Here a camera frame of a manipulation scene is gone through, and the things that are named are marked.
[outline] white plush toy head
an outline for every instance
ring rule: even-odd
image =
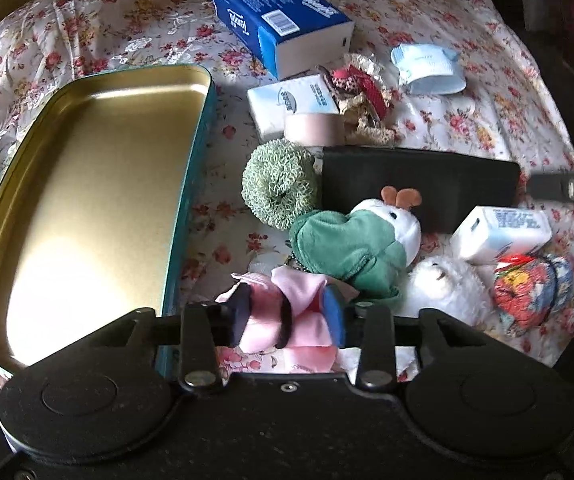
[[[418,317],[421,308],[437,308],[476,326],[491,312],[490,294],[470,264],[449,256],[429,256],[409,274],[397,316]]]
[[[414,261],[420,248],[420,223],[409,210],[420,205],[421,196],[416,189],[401,189],[385,186],[381,191],[382,200],[363,200],[351,211],[361,209],[371,211],[394,227],[396,240],[405,248],[407,266]]]

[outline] barcode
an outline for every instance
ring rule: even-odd
[[[278,32],[281,37],[301,30],[301,28],[281,10],[272,10],[272,12],[267,12],[267,14],[263,15],[263,19],[269,23],[269,26]]]

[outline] pink fabric bow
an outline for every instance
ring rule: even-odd
[[[354,76],[358,79],[361,90],[365,92],[367,99],[374,110],[376,110],[378,118],[380,120],[385,118],[385,115],[387,115],[387,105],[385,104],[385,99],[382,98],[380,89],[376,86],[371,76],[353,65],[350,65],[348,68],[334,70],[331,75],[338,79],[347,79],[349,76]]]
[[[334,283],[346,301],[358,296],[358,291],[347,283],[339,282],[324,274],[300,272],[291,267],[278,267],[272,277],[248,272],[232,274],[251,287],[251,314],[243,331],[239,347],[243,352],[267,350],[278,342],[281,328],[283,294],[291,304],[293,316],[291,337],[283,350],[288,370],[328,372],[336,360],[336,347],[324,316],[320,312],[324,288]],[[233,288],[216,298],[227,301],[236,290]]]

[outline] tissue package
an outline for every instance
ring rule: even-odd
[[[325,0],[213,0],[216,14],[278,79],[349,51],[353,22]]]
[[[338,113],[338,107],[321,75],[251,88],[247,91],[247,99],[260,142],[283,136],[287,114]]]
[[[552,238],[543,211],[476,206],[452,235],[454,256],[475,264],[493,264],[503,256],[529,254]]]

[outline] black rectangular object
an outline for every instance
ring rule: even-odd
[[[512,206],[520,177],[515,162],[459,153],[334,146],[323,149],[322,208],[349,213],[384,186],[419,190],[413,209],[426,233],[453,233],[477,205]]]

